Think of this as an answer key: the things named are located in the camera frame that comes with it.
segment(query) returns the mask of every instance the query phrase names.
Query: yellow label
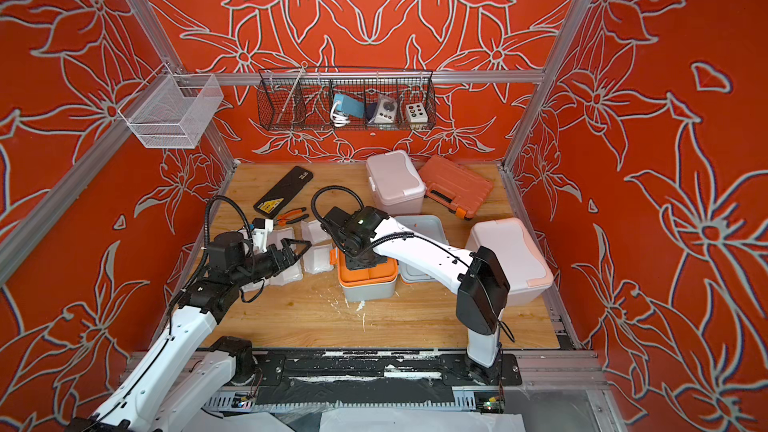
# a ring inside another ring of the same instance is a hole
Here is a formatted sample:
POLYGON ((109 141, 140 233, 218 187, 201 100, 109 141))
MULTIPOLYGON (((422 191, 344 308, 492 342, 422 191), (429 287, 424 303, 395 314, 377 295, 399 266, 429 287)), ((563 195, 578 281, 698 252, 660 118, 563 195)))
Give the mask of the yellow label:
POLYGON ((264 212, 269 214, 275 209, 275 207, 279 206, 282 201, 283 201, 282 198, 276 198, 274 200, 268 200, 266 202, 262 202, 261 204, 259 204, 259 210, 263 210, 264 212))

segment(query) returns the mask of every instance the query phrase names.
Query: orange toolbox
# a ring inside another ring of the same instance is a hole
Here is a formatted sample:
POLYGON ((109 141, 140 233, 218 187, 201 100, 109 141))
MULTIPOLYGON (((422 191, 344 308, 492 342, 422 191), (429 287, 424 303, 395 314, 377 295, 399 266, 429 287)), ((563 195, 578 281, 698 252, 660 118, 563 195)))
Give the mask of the orange toolbox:
POLYGON ((432 156, 418 174, 426 186, 426 197, 466 220, 475 217, 493 190, 493 182, 487 178, 440 156, 432 156))

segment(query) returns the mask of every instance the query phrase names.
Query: orange lid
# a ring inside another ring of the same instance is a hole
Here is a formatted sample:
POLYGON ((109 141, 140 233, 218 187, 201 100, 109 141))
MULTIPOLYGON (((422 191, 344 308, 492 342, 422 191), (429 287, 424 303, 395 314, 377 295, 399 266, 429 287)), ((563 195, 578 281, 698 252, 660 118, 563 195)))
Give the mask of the orange lid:
POLYGON ((384 264, 379 264, 371 268, 360 268, 358 270, 349 270, 346 267, 346 258, 344 254, 339 254, 338 249, 334 248, 332 254, 335 255, 339 263, 339 282, 345 287, 356 287, 358 285, 383 284, 391 282, 397 278, 398 267, 397 260, 388 258, 384 264))

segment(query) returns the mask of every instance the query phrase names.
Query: pink storage box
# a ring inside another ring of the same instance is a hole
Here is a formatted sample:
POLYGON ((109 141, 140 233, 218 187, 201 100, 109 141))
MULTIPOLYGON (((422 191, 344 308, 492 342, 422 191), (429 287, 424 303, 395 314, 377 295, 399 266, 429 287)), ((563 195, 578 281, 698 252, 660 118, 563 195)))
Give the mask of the pink storage box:
POLYGON ((390 216, 418 216, 422 213, 426 187, 408 154, 395 150, 370 156, 366 160, 366 168, 376 208, 390 216))
POLYGON ((478 222, 472 227, 467 250, 480 246, 494 251, 509 281, 507 305, 524 305, 552 286, 552 271, 533 237, 518 218, 478 222))

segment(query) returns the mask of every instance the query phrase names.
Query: wire basket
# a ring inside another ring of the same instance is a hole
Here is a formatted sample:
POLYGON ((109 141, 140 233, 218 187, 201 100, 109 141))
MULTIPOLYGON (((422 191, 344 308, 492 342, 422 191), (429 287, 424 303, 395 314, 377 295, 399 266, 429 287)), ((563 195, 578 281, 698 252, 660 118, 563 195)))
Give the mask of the wire basket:
POLYGON ((180 87, 171 75, 157 81, 139 107, 121 115, 144 147, 194 149, 224 99, 216 76, 202 87, 180 87))
POLYGON ((435 87, 429 70, 313 67, 264 69, 259 74, 259 123, 267 130, 430 130, 435 126, 435 87), (337 93, 362 102, 367 112, 374 112, 384 96, 395 100, 392 123, 349 116, 350 123, 334 126, 330 113, 337 93), (411 123, 408 106, 419 102, 426 122, 411 123))

